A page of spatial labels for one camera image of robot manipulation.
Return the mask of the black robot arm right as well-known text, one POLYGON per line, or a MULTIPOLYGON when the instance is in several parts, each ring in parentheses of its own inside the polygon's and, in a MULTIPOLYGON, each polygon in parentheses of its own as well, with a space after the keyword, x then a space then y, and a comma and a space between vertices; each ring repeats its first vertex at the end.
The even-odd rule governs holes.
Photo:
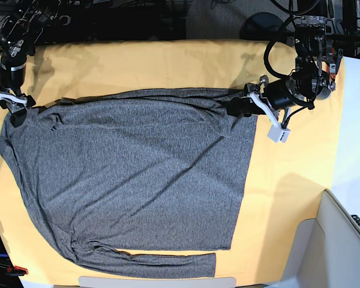
POLYGON ((44 28, 57 18, 61 1, 19 1, 0 31, 0 106, 14 127, 23 124, 35 100, 21 91, 28 56, 44 28))

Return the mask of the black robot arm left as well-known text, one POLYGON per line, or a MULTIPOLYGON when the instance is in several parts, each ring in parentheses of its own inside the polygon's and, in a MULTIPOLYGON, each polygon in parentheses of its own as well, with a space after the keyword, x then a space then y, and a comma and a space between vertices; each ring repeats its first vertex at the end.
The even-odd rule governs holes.
POLYGON ((242 96, 232 99, 226 105, 230 116, 264 115, 265 112, 250 98, 253 92, 260 102, 272 113, 299 106, 311 110, 316 100, 330 96, 335 90, 335 77, 338 71, 337 60, 342 55, 335 52, 330 38, 331 28, 326 25, 323 16, 290 16, 283 22, 276 36, 266 46, 263 62, 268 73, 277 80, 267 82, 263 76, 258 84, 248 83, 244 86, 242 96), (287 26, 296 23, 293 33, 297 53, 295 68, 290 74, 281 74, 271 67, 269 56, 271 49, 283 35, 287 26))

